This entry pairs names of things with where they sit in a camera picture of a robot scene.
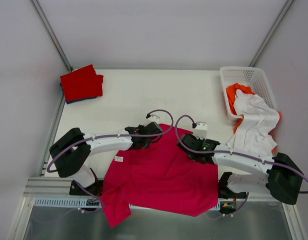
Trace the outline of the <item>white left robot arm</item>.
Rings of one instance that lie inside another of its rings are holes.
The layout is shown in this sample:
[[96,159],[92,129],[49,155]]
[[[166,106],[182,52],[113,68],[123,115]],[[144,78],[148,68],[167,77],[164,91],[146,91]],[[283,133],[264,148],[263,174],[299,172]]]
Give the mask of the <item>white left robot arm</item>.
[[76,127],[50,147],[51,164],[55,165],[59,177],[72,178],[85,194],[93,195],[98,183],[95,173],[85,165],[88,157],[110,151],[143,149],[162,133],[162,128],[154,121],[104,135],[82,133]]

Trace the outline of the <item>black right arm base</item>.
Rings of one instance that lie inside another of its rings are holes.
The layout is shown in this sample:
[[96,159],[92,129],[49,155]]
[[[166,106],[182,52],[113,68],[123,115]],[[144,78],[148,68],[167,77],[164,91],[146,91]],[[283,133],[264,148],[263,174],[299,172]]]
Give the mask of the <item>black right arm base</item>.
[[232,176],[232,172],[224,172],[218,181],[218,198],[219,199],[245,199],[247,196],[246,192],[233,192],[229,189],[229,177]]

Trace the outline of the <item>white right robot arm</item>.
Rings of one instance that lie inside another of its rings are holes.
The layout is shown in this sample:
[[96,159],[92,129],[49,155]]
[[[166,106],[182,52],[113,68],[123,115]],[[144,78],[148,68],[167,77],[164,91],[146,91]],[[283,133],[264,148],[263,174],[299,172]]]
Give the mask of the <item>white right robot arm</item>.
[[219,198],[243,199],[248,193],[257,193],[270,195],[284,204],[296,204],[303,178],[301,170],[288,155],[280,152],[276,156],[247,154],[189,133],[178,140],[177,145],[190,160],[244,172],[226,171],[221,175],[217,186]]

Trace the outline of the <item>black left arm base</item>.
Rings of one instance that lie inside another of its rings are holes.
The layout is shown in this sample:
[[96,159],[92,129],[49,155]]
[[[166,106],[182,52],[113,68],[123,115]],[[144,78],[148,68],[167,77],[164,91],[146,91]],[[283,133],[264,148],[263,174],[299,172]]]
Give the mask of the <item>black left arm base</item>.
[[69,190],[69,195],[71,196],[96,196],[96,197],[100,197],[103,193],[103,183],[104,183],[104,179],[103,178],[97,178],[95,172],[89,168],[89,170],[91,170],[93,177],[95,178],[95,182],[93,184],[91,184],[88,187],[80,187],[80,185],[72,180],[71,182],[71,187]]

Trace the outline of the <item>magenta t shirt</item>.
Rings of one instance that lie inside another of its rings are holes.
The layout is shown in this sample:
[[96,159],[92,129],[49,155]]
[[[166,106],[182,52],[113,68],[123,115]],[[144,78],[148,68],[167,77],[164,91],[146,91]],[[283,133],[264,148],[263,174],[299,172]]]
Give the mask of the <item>magenta t shirt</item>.
[[119,151],[104,178],[101,200],[111,228],[130,205],[196,217],[218,203],[216,165],[189,160],[172,129],[149,148]]

